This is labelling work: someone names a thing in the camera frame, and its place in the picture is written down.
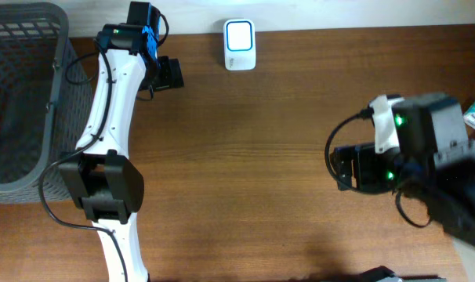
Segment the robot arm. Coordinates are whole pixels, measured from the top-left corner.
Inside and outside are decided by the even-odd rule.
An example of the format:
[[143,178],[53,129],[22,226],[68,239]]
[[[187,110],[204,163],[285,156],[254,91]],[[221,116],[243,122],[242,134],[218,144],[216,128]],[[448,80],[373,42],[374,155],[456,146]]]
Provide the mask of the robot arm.
[[114,242],[99,232],[111,282],[149,280],[136,229],[137,212],[143,201],[143,177],[129,161],[128,137],[139,90],[148,89],[153,95],[154,90],[183,87],[178,60],[157,57],[158,46],[164,41],[158,36],[160,16],[159,10],[148,2],[131,2],[127,23],[107,24],[99,32],[96,44],[103,52],[99,57],[98,84],[76,149],[88,146],[96,138],[105,119],[103,131],[84,152],[59,165],[76,207],[84,210],[95,227],[114,233],[127,277]]
[[456,99],[431,93],[403,99],[379,96],[369,104],[375,143],[344,146],[330,156],[340,190],[397,192],[419,199],[430,219],[453,236],[470,281],[475,281],[475,147]]

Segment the white device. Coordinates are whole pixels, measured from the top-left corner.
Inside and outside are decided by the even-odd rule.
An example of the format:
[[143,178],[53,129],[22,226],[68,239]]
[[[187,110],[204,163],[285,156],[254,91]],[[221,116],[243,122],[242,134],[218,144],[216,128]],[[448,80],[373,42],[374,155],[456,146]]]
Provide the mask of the white device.
[[229,71],[252,70],[256,65],[255,25],[251,20],[228,20],[223,25],[225,68]]

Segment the wooden table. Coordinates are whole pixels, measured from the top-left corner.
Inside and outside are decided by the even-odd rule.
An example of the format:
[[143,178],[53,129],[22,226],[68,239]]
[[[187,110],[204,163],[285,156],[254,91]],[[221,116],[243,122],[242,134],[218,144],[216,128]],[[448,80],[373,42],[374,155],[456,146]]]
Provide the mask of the wooden table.
[[[145,179],[142,256],[154,280],[300,280],[387,266],[465,281],[438,225],[398,215],[393,197],[341,193],[323,148],[330,131],[383,93],[475,97],[475,25],[256,35],[256,69],[223,66],[221,34],[173,35],[185,88],[138,102],[131,161]],[[78,53],[89,39],[74,40]],[[94,63],[86,63],[91,74]],[[371,141],[356,121],[335,145]],[[425,220],[426,210],[406,201]],[[70,202],[56,214],[86,223]],[[105,281],[94,232],[58,226],[39,204],[0,205],[0,281]]]

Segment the gray mesh basket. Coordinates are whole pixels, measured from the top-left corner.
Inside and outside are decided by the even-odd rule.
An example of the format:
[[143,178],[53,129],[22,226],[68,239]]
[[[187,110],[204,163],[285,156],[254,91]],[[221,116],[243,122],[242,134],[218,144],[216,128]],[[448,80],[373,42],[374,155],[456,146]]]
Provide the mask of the gray mesh basket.
[[[57,5],[0,5],[0,203],[38,201],[42,170],[72,151],[85,127],[92,91],[63,79],[76,57],[67,34]],[[86,79],[80,64],[69,78]],[[69,198],[57,171],[46,176],[45,195]]]

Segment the black wire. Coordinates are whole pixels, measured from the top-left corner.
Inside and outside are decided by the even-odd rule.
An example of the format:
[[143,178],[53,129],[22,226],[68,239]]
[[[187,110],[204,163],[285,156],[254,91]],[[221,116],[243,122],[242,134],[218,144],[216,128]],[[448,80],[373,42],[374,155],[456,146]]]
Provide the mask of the black wire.
[[417,228],[424,228],[424,227],[427,227],[432,219],[429,217],[429,221],[424,224],[424,225],[421,225],[421,224],[417,224],[415,223],[413,220],[411,220],[408,215],[404,212],[403,210],[403,207],[401,206],[401,195],[402,195],[402,192],[401,191],[397,191],[396,193],[396,200],[394,201],[396,203],[396,208],[397,208],[397,211],[400,213],[401,217],[408,223],[410,224],[411,226],[414,226],[414,227],[417,227]]
[[99,51],[91,52],[91,53],[85,54],[83,56],[80,56],[76,60],[73,60],[71,63],[69,63],[68,66],[65,68],[65,80],[68,83],[72,84],[72,85],[85,85],[85,84],[90,83],[91,81],[93,81],[98,76],[98,69],[96,69],[95,74],[91,78],[85,79],[83,81],[72,81],[68,77],[68,70],[70,70],[71,67],[73,67],[76,63],[78,63],[78,62],[80,62],[80,61],[82,61],[86,58],[89,58],[90,56],[95,56],[95,55],[98,55],[98,54],[100,54]]
[[158,42],[158,48],[161,47],[163,43],[165,43],[165,40],[168,37],[168,33],[169,33],[169,25],[168,25],[168,21],[166,20],[166,16],[161,14],[161,17],[162,17],[162,20],[164,20],[165,22],[166,33],[165,33],[165,36],[163,36],[163,38]]
[[356,187],[352,187],[351,185],[345,184],[338,175],[335,174],[332,168],[332,164],[330,164],[330,145],[332,144],[332,140],[337,134],[337,132],[346,124],[350,123],[351,121],[354,121],[359,118],[367,118],[368,116],[371,116],[370,114],[372,113],[371,108],[369,109],[363,109],[361,112],[358,114],[355,114],[354,116],[351,116],[347,118],[345,121],[342,121],[335,129],[333,129],[332,133],[328,137],[328,140],[326,141],[326,146],[325,146],[325,163],[326,163],[326,168],[328,169],[328,172],[332,176],[332,178],[338,182],[340,185],[346,187],[348,190],[357,192],[357,193],[362,193],[362,194],[367,194],[367,195],[376,195],[379,193],[382,193],[380,191],[375,191],[375,192],[368,192],[368,191],[362,191],[359,190]]
[[97,133],[95,135],[92,135],[92,140],[87,145],[85,145],[81,149],[75,151],[74,153],[59,159],[58,161],[53,162],[52,164],[48,165],[42,171],[41,175],[39,176],[39,180],[38,180],[38,193],[39,193],[39,198],[41,199],[42,207],[45,209],[46,213],[49,215],[49,217],[52,220],[54,220],[56,223],[60,224],[61,226],[66,226],[66,227],[75,228],[75,229],[79,229],[79,230],[100,231],[100,232],[104,232],[105,234],[107,234],[112,239],[112,242],[114,243],[115,249],[118,252],[119,259],[121,260],[121,264],[122,264],[123,273],[125,274],[125,282],[128,282],[128,273],[127,273],[127,269],[126,269],[126,263],[125,263],[124,257],[122,256],[121,249],[119,247],[118,241],[114,236],[114,231],[110,231],[110,230],[107,230],[107,229],[101,228],[101,227],[83,226],[83,225],[78,225],[78,224],[65,222],[65,221],[57,218],[56,215],[51,211],[51,209],[48,206],[48,202],[46,201],[45,196],[44,196],[44,178],[45,178],[45,175],[51,169],[55,168],[57,165],[61,165],[64,162],[69,161],[71,158],[79,155],[80,153],[86,151],[91,146],[93,146],[96,143],[96,141],[98,141],[100,139],[100,135],[102,134],[102,131],[105,128],[105,123],[107,121],[109,109],[111,107],[111,100],[112,100],[112,84],[113,84],[112,71],[111,71],[111,65],[109,64],[109,61],[107,59],[107,56],[105,55],[104,50],[100,47],[100,44],[98,43],[98,41],[96,39],[94,40],[94,43],[95,43],[95,46],[98,48],[98,51],[99,51],[100,55],[102,55],[102,57],[103,57],[105,67],[107,68],[107,76],[108,76],[108,78],[107,78],[107,84],[108,84],[107,102],[105,104],[105,110],[103,111],[103,117],[102,117],[102,121],[100,123],[100,127],[98,128]]

